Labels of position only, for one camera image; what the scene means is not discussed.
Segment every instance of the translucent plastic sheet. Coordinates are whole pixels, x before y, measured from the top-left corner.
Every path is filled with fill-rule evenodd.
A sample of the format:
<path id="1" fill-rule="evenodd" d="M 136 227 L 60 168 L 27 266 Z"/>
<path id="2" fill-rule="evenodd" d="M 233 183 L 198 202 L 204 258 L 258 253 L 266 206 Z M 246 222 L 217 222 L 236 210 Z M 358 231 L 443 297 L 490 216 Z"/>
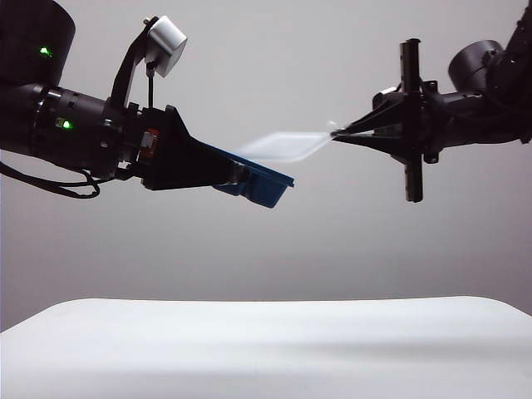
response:
<path id="1" fill-rule="evenodd" d="M 278 131 L 235 151 L 253 161 L 297 162 L 304 160 L 331 141 L 331 134 L 311 131 Z"/>

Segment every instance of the black cable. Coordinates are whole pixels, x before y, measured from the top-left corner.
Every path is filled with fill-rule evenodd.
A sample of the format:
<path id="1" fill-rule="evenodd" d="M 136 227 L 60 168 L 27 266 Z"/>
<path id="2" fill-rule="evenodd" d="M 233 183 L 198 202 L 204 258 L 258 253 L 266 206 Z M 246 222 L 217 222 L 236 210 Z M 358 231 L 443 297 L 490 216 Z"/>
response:
<path id="1" fill-rule="evenodd" d="M 148 76 L 148 107 L 153 108 L 153 77 Z"/>
<path id="2" fill-rule="evenodd" d="M 54 194 L 58 194 L 58 195 L 64 195 L 66 197 L 74 198 L 77 200 L 88 200 L 88 199 L 97 197 L 101 192 L 100 187 L 98 185 L 111 181 L 111 180 L 94 180 L 92 176 L 84 170 L 73 170 L 73 171 L 84 175 L 86 178 L 86 182 L 67 183 L 67 182 L 61 182 L 61 181 L 41 179 L 39 177 L 25 175 L 22 172 L 15 170 L 12 167 L 0 161 L 0 174 L 5 175 L 15 180 L 19 180 L 23 183 L 27 183 L 39 189 L 42 189 L 42 190 L 45 190 L 45 191 L 48 191 Z M 94 191 L 90 194 L 78 194 L 75 191 L 65 189 L 65 187 L 72 187 L 72 188 L 92 187 Z"/>
<path id="3" fill-rule="evenodd" d="M 146 64 L 146 76 L 148 76 L 148 107 L 153 108 L 153 78 L 157 62 L 148 62 Z"/>

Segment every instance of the blue plastic piece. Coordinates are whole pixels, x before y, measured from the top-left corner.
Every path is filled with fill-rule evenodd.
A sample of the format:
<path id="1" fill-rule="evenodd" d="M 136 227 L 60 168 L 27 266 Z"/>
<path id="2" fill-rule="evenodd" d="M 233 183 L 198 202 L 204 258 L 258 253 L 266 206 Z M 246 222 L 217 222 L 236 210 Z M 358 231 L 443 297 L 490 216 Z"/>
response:
<path id="1" fill-rule="evenodd" d="M 214 185 L 213 187 L 217 190 L 234 196 L 242 195 L 255 204 L 273 208 L 283 196 L 287 187 L 293 187 L 293 178 L 290 176 L 255 164 L 251 160 L 246 160 L 219 148 L 215 149 L 230 160 L 245 165 L 249 170 L 247 181 L 236 185 Z"/>

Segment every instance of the white table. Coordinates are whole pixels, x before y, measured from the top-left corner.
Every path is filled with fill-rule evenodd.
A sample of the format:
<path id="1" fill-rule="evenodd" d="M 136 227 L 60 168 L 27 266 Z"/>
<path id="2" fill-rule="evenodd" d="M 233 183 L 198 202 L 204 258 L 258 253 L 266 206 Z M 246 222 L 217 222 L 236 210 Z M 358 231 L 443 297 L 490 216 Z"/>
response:
<path id="1" fill-rule="evenodd" d="M 84 299 L 8 329 L 2 398 L 532 398 L 532 318 L 485 298 Z"/>

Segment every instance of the black metal bracket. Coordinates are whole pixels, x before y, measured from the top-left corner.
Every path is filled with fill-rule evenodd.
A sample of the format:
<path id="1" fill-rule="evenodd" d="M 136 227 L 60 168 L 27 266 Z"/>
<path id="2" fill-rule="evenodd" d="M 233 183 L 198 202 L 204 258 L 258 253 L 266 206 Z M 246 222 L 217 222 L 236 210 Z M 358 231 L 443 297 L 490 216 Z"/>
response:
<path id="1" fill-rule="evenodd" d="M 419 70 L 419 39 L 401 44 L 401 85 L 396 93 L 377 95 L 375 110 L 333 139 L 386 152 L 405 166 L 406 199 L 423 200 L 422 95 Z M 375 131 L 372 134 L 361 134 Z"/>
<path id="2" fill-rule="evenodd" d="M 135 69 L 145 57 L 148 45 L 148 32 L 157 21 L 159 21 L 158 17 L 151 18 L 146 23 L 144 30 L 131 43 L 127 50 L 124 61 L 116 74 L 111 97 L 109 98 L 109 104 L 112 108 L 121 110 L 127 107 Z"/>

